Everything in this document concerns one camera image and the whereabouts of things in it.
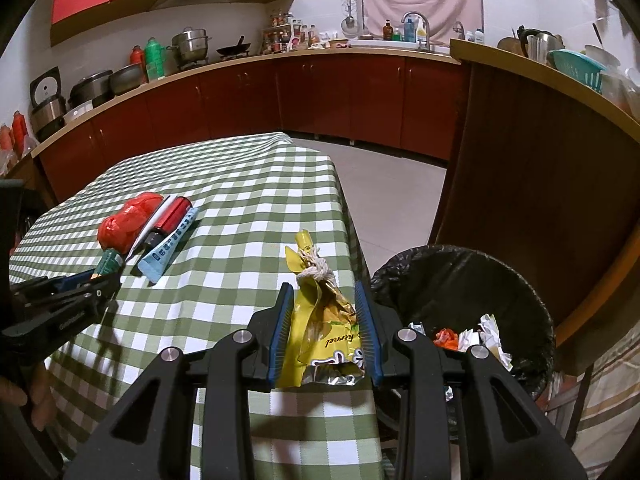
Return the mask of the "person's hand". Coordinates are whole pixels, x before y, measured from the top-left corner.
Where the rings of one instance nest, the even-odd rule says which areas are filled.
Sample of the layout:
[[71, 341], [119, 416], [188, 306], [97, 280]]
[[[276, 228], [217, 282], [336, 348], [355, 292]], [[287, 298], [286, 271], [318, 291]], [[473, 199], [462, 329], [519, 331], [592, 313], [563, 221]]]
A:
[[27, 392], [14, 385], [13, 382], [1, 377], [1, 402], [18, 406], [19, 408], [25, 406], [28, 401], [32, 402], [32, 412], [30, 413], [32, 426], [38, 431], [42, 431], [55, 419], [56, 413], [56, 404], [52, 396], [49, 379], [49, 372], [43, 363], [36, 366]]

